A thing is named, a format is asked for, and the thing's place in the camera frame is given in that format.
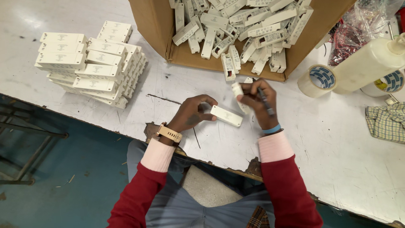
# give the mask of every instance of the stack of white boxes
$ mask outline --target stack of white boxes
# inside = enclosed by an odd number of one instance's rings
[[[124,109],[147,58],[127,44],[130,24],[106,21],[95,38],[84,34],[43,33],[35,66],[65,91]]]
[[[313,9],[311,0],[169,0],[175,9],[175,45],[188,41],[192,54],[201,57],[221,57],[226,81],[235,80],[240,65],[247,61],[255,65],[252,72],[260,74],[267,61],[270,71],[283,73],[286,69],[285,48],[294,45]],[[236,39],[246,41],[240,57],[233,46]]]

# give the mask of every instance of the red sweater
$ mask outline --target red sweater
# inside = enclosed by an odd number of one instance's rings
[[[307,193],[294,158],[295,155],[261,164],[263,182],[274,205],[275,227],[320,228],[322,218]],[[167,172],[155,172],[139,163],[138,172],[111,211],[108,227],[146,227],[145,215],[155,195],[164,187],[166,175]]]

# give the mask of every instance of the wristwatch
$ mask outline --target wristwatch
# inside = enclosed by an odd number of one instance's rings
[[[161,123],[159,130],[156,133],[156,136],[162,135],[166,138],[173,140],[174,142],[180,142],[183,135],[173,131],[170,128],[165,127],[166,124],[167,124],[166,122]]]

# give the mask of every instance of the plaid fabric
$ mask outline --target plaid fabric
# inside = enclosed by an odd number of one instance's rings
[[[405,144],[405,102],[367,107],[366,121],[373,137]]]
[[[261,206],[256,207],[246,228],[270,228],[267,213]]]

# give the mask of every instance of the cardboard box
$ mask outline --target cardboard box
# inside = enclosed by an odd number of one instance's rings
[[[176,46],[172,37],[175,33],[174,9],[170,8],[168,0],[129,0],[138,31],[148,43],[168,63],[208,70],[223,71],[221,59],[201,58],[200,54],[191,54],[187,42]],[[283,82],[291,72],[323,39],[325,34],[336,24],[342,15],[356,0],[312,0],[310,6],[314,9],[310,20],[303,30],[297,43],[286,49],[287,69],[284,73],[270,72],[266,66],[260,77]],[[246,40],[235,41],[236,49],[242,53]],[[257,77],[251,72],[254,63],[247,62],[241,67],[239,74]]]

